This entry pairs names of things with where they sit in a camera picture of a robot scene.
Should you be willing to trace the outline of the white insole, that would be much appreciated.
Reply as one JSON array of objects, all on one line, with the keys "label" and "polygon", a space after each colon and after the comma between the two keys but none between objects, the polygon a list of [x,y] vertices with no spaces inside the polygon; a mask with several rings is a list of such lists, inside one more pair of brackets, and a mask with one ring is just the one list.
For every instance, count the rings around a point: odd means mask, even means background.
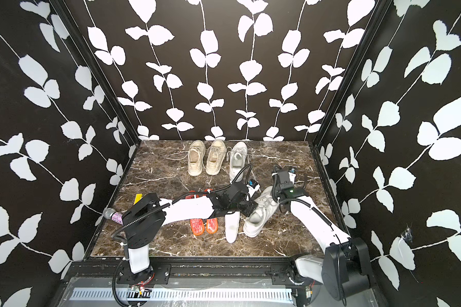
[{"label": "white insole", "polygon": [[239,230],[240,213],[234,212],[225,215],[225,238],[229,244],[236,241]]}]

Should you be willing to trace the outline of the white sneaker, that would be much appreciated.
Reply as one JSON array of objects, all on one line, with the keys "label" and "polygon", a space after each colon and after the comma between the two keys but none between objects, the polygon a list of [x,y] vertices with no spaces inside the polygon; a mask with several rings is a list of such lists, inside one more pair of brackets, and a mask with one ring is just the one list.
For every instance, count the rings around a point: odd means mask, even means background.
[{"label": "white sneaker", "polygon": [[243,178],[243,174],[240,175],[239,172],[247,164],[247,145],[245,142],[240,141],[234,145],[232,150],[229,153],[229,178],[230,181],[236,179],[240,181]]},{"label": "white sneaker", "polygon": [[256,237],[266,222],[274,215],[279,204],[273,199],[273,187],[267,187],[255,200],[256,209],[245,219],[243,231],[247,237]]}]

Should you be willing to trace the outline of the red insole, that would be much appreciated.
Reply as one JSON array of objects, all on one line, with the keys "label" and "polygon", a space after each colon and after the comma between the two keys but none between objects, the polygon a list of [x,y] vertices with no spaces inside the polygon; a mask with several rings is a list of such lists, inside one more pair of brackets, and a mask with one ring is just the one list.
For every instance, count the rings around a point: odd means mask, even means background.
[{"label": "red insole", "polygon": [[206,231],[209,234],[215,234],[218,231],[218,219],[211,218],[206,220]]},{"label": "red insole", "polygon": [[191,219],[190,227],[194,236],[200,236],[205,231],[205,225],[201,219]]}]

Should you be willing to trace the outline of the beige sneaker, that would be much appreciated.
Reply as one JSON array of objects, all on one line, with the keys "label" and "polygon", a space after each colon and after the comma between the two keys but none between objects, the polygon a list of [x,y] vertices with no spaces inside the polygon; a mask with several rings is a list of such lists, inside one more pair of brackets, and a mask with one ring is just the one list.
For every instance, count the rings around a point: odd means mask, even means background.
[{"label": "beige sneaker", "polygon": [[203,170],[203,159],[206,147],[201,140],[194,141],[188,150],[188,173],[190,176],[198,176]]},{"label": "beige sneaker", "polygon": [[222,140],[212,142],[207,156],[206,173],[208,175],[218,175],[226,155],[226,146]]}]

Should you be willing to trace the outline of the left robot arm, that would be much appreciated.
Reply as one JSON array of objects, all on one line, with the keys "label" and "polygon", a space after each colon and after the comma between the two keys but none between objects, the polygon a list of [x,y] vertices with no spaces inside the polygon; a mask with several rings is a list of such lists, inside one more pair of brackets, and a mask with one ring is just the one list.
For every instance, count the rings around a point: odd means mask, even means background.
[{"label": "left robot arm", "polygon": [[252,197],[259,187],[258,181],[244,179],[212,191],[186,193],[175,200],[161,199],[156,193],[147,194],[122,215],[122,226],[111,238],[124,247],[126,266],[132,275],[146,272],[151,265],[149,244],[162,226],[235,212],[248,217],[257,207]]}]

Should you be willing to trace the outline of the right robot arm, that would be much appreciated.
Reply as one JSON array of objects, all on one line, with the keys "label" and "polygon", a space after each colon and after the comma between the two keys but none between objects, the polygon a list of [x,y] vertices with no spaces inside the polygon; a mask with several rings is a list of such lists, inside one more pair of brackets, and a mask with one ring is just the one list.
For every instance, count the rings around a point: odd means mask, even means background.
[{"label": "right robot arm", "polygon": [[299,219],[319,244],[323,257],[303,255],[294,259],[296,283],[317,281],[330,296],[343,303],[370,289],[373,271],[367,244],[352,238],[320,211],[307,194],[305,185],[295,185],[295,169],[274,166],[271,196]]}]

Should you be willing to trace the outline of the yellow card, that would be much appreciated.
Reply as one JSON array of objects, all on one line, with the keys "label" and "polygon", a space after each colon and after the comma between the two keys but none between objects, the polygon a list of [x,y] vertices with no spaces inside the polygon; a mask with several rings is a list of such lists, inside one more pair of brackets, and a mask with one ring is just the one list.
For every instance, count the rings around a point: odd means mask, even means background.
[{"label": "yellow card", "polygon": [[143,198],[142,193],[136,194],[135,199],[134,199],[134,205],[136,205],[142,198]]}]

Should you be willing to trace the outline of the purple glitter tube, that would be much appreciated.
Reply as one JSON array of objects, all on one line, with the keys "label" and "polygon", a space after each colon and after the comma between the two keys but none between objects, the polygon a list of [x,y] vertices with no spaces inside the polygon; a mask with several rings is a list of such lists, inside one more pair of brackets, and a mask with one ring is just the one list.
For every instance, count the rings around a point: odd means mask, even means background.
[{"label": "purple glitter tube", "polygon": [[107,220],[123,225],[123,213],[116,211],[114,208],[105,208],[102,215]]}]

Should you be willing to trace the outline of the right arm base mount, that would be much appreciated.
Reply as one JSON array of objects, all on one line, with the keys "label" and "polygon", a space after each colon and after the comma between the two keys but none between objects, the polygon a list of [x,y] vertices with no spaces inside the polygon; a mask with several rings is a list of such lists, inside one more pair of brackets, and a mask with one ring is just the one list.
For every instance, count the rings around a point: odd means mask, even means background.
[{"label": "right arm base mount", "polygon": [[323,285],[320,281],[300,275],[292,260],[279,264],[272,264],[270,268],[265,271],[265,275],[271,278],[274,285],[285,285],[287,287]]}]

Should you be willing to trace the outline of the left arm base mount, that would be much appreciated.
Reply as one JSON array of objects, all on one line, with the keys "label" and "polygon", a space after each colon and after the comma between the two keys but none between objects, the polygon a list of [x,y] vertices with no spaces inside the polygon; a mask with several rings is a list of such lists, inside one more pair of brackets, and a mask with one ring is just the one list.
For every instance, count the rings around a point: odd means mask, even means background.
[{"label": "left arm base mount", "polygon": [[162,262],[151,262],[147,269],[138,273],[131,271],[129,261],[123,260],[115,270],[115,281],[122,285],[166,285],[169,281],[171,265]]}]

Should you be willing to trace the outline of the white vented rail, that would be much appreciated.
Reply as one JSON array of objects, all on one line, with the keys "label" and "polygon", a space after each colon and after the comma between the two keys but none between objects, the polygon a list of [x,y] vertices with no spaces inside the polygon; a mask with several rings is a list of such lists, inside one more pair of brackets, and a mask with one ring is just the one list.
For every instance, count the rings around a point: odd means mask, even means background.
[{"label": "white vented rail", "polygon": [[[117,290],[123,302],[156,301],[243,301],[294,303],[290,289],[166,289],[158,288],[144,292],[128,289]],[[113,291],[107,288],[76,287],[69,301],[112,301]]]}]

